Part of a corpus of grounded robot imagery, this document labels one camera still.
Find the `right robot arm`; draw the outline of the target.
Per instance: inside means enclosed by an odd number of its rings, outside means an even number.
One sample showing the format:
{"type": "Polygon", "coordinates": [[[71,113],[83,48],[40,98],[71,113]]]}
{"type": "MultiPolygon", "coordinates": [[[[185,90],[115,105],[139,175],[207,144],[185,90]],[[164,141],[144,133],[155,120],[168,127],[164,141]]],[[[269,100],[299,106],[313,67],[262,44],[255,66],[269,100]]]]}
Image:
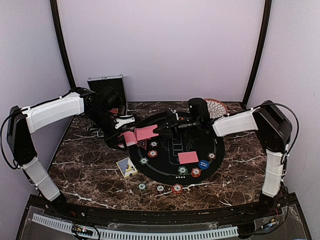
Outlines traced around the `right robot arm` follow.
{"type": "Polygon", "coordinates": [[[218,118],[210,117],[208,103],[202,98],[191,98],[188,107],[190,117],[181,119],[176,110],[169,110],[153,132],[173,138],[184,130],[195,128],[216,137],[255,131],[267,157],[261,193],[274,198],[283,185],[288,156],[296,143],[296,139],[291,138],[293,125],[280,110],[283,105],[266,100],[250,109],[218,118]]]}

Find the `100 chips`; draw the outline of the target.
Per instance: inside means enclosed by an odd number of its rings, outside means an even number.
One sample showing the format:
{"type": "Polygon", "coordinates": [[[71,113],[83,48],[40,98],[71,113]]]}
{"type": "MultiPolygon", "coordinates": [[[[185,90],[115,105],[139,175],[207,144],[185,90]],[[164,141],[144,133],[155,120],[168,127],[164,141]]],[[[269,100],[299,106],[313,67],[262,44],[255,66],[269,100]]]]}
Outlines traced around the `100 chips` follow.
{"type": "Polygon", "coordinates": [[[208,159],[214,160],[216,158],[216,155],[213,152],[209,152],[207,155],[208,159]]]}
{"type": "Polygon", "coordinates": [[[158,143],[157,143],[156,141],[151,141],[151,142],[149,143],[149,145],[150,145],[150,147],[152,147],[152,148],[156,148],[156,147],[158,146],[158,143]]]}

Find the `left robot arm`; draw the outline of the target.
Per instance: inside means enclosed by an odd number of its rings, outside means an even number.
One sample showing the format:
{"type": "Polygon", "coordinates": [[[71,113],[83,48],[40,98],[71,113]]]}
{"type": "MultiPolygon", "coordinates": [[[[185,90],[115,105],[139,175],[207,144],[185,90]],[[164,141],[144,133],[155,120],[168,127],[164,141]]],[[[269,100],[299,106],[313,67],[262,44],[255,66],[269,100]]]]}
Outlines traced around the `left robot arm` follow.
{"type": "Polygon", "coordinates": [[[111,93],[103,97],[83,87],[75,87],[67,94],[38,103],[33,106],[11,108],[5,119],[6,140],[12,152],[15,165],[21,168],[40,193],[51,202],[51,210],[60,218],[67,218],[70,206],[63,201],[64,195],[56,186],[40,162],[31,135],[38,130],[68,117],[85,115],[103,132],[109,148],[126,150],[122,127],[136,121],[133,115],[116,117],[111,113],[119,96],[111,93]]]}

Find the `red card deck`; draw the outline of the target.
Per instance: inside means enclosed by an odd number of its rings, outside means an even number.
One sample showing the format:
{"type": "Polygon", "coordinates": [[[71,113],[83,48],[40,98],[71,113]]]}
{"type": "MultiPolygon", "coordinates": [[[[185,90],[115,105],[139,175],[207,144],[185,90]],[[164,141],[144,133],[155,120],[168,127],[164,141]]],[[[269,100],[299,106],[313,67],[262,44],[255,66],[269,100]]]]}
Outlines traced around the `red card deck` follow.
{"type": "Polygon", "coordinates": [[[124,133],[121,133],[118,138],[120,139],[121,137],[124,137],[124,141],[127,147],[136,145],[138,143],[137,137],[133,131],[126,131],[124,133]]]}

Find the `black-red 100 chip stack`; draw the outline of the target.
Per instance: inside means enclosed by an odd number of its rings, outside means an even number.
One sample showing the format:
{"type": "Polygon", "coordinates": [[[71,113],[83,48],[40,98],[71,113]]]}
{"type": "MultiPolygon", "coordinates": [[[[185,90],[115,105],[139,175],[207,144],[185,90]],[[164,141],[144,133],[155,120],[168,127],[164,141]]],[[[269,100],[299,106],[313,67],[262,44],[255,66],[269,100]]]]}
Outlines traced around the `black-red 100 chip stack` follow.
{"type": "Polygon", "coordinates": [[[159,193],[163,192],[164,190],[165,190],[165,187],[163,185],[158,185],[156,187],[156,191],[159,192],[159,193]]]}

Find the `red chips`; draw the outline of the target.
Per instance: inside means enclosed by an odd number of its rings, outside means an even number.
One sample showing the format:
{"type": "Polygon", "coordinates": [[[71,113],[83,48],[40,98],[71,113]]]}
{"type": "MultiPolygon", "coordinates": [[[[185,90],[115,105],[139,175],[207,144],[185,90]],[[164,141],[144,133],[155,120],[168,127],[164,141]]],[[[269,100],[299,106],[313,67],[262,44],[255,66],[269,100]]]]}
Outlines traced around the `red chips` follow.
{"type": "Polygon", "coordinates": [[[201,175],[201,170],[199,168],[195,167],[191,170],[192,177],[198,178],[198,177],[200,177],[200,175],[201,175]]]}
{"type": "Polygon", "coordinates": [[[154,158],[154,157],[156,157],[158,155],[158,152],[156,151],[156,150],[150,150],[149,152],[148,152],[148,156],[150,157],[150,158],[154,158]]]}

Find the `blue small blind button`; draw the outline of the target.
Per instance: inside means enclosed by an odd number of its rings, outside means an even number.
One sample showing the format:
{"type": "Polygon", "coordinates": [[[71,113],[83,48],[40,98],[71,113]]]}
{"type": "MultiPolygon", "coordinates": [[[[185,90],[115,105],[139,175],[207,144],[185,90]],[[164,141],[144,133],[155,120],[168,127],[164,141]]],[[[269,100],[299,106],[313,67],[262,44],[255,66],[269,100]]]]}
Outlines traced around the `blue small blind button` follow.
{"type": "Polygon", "coordinates": [[[209,168],[210,163],[209,163],[207,160],[200,160],[200,161],[198,162],[198,166],[199,166],[200,169],[206,170],[206,169],[209,168]]]}

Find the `dealt red card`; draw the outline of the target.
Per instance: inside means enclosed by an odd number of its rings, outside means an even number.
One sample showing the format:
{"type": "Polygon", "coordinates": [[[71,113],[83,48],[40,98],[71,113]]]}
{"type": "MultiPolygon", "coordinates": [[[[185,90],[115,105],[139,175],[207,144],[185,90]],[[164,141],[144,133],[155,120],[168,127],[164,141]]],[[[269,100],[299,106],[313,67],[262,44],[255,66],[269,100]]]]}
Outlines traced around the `dealt red card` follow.
{"type": "Polygon", "coordinates": [[[178,160],[181,165],[199,162],[199,158],[196,151],[179,152],[178,160]]]}
{"type": "Polygon", "coordinates": [[[142,128],[135,128],[134,129],[134,134],[136,137],[136,140],[142,141],[145,139],[150,139],[153,137],[157,137],[159,134],[158,133],[154,133],[154,130],[158,127],[157,124],[155,125],[150,125],[150,126],[145,126],[142,128]]]}

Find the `red-gold 5 chip stack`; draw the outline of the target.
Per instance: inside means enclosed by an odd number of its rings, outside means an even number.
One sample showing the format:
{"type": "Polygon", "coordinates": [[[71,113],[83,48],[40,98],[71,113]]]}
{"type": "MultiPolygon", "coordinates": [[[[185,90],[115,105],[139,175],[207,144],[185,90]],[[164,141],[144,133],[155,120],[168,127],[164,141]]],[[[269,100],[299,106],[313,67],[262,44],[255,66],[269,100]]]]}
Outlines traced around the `red-gold 5 chip stack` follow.
{"type": "Polygon", "coordinates": [[[174,194],[181,194],[183,191],[183,186],[177,183],[172,186],[171,190],[174,194]]]}

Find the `green poker chip stack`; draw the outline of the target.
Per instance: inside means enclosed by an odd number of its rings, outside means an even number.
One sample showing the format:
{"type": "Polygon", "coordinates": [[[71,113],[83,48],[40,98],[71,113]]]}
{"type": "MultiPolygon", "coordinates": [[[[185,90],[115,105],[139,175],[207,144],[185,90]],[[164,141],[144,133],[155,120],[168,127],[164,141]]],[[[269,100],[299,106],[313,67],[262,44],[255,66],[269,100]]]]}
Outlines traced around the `green poker chip stack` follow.
{"type": "Polygon", "coordinates": [[[139,185],[138,185],[138,189],[140,191],[145,191],[147,189],[147,185],[143,182],[141,182],[139,185]]]}

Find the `red triangular all-in marker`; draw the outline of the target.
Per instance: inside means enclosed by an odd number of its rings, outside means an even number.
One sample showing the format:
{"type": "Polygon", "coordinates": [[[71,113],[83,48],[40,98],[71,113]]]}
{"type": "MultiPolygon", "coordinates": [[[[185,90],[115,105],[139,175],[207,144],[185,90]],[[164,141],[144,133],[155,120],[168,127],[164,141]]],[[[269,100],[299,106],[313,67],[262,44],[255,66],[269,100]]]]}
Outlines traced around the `red triangular all-in marker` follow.
{"type": "Polygon", "coordinates": [[[143,148],[146,149],[147,148],[147,141],[146,140],[142,140],[138,142],[138,145],[143,148]]]}

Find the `green chips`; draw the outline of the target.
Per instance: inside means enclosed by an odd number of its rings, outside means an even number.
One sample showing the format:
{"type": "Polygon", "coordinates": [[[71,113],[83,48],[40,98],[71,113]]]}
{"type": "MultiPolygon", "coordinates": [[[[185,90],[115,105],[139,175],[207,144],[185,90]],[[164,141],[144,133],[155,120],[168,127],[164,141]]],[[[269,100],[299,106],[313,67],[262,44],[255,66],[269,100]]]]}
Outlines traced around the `green chips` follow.
{"type": "Polygon", "coordinates": [[[179,166],[177,171],[182,176],[188,173],[188,169],[185,166],[179,166]]]}
{"type": "Polygon", "coordinates": [[[148,164],[149,160],[148,160],[148,158],[146,158],[146,157],[142,157],[142,158],[139,160],[139,162],[140,162],[140,164],[142,164],[142,165],[146,165],[146,164],[148,164]]]}

